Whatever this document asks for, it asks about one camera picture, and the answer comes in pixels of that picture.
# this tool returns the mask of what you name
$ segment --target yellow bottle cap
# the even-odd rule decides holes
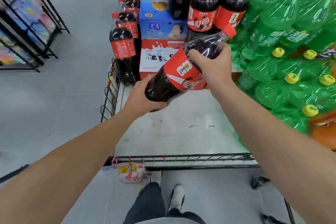
[[[285,50],[282,48],[275,48],[272,54],[276,58],[281,58],[285,54]]]
[[[305,107],[302,107],[302,112],[308,117],[314,117],[319,114],[318,109],[314,105],[306,105]]]
[[[320,77],[320,83],[322,83],[325,86],[329,86],[335,82],[335,78],[331,75],[324,75]]]
[[[308,50],[303,54],[303,56],[306,59],[314,59],[317,56],[317,52],[313,50]]]
[[[297,74],[289,73],[285,76],[285,81],[289,84],[295,84],[298,82],[300,77]]]

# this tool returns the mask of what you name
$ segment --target blue carton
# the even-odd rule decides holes
[[[187,20],[175,21],[168,12],[168,0],[141,0],[142,39],[185,40]]]

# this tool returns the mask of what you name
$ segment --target white shoe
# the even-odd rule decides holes
[[[171,199],[168,206],[168,212],[171,209],[178,209],[179,211],[181,211],[185,195],[186,193],[184,191],[183,186],[181,184],[177,184],[174,187],[173,192],[171,194]]]

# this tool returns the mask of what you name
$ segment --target person's right hand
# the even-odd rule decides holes
[[[211,93],[216,88],[222,87],[226,84],[233,84],[231,69],[231,46],[224,43],[222,52],[215,59],[204,57],[200,52],[191,49],[188,56],[194,60],[202,70],[203,76],[210,86]]]

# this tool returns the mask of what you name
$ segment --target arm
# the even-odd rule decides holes
[[[307,223],[336,223],[336,155],[278,120],[231,79],[231,49],[216,60],[190,51],[214,98],[268,178]]]
[[[1,223],[61,223],[133,121],[166,107],[146,98],[151,78],[136,83],[118,114],[56,148],[2,188]]]

